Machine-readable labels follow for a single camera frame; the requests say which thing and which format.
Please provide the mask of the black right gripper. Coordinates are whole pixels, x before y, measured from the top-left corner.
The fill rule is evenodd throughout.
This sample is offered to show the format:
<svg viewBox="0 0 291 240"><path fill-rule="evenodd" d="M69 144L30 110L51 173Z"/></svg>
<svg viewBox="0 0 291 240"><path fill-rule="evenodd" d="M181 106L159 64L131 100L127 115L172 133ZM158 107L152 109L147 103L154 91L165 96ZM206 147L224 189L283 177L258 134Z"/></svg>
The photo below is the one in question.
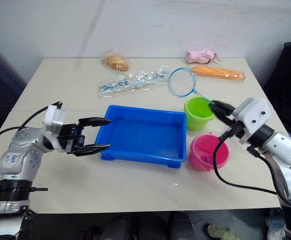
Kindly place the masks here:
<svg viewBox="0 0 291 240"><path fill-rule="evenodd" d="M233 115L233 111L235 110L235 108L232 105L218 100L212 100L211 104L209 104L209 108L214 113L217 119L229 126L229 129L226 133L226 136L228 138L237 135L240 135L238 138L241 138L243 136L243 133L241 132L243 131L245 126Z"/></svg>

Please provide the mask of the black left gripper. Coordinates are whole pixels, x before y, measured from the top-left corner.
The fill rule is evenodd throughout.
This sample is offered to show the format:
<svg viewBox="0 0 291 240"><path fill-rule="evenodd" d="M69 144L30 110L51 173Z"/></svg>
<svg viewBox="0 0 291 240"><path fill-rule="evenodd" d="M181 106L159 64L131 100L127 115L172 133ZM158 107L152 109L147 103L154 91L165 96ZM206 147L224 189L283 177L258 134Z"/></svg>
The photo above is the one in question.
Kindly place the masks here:
<svg viewBox="0 0 291 240"><path fill-rule="evenodd" d="M80 118L78 124L64 124L57 137L61 149L67 154L77 157L94 155L110 147L109 144L89 144L84 146L85 137L82 135L84 127L99 127L111 123L104 117Z"/></svg>

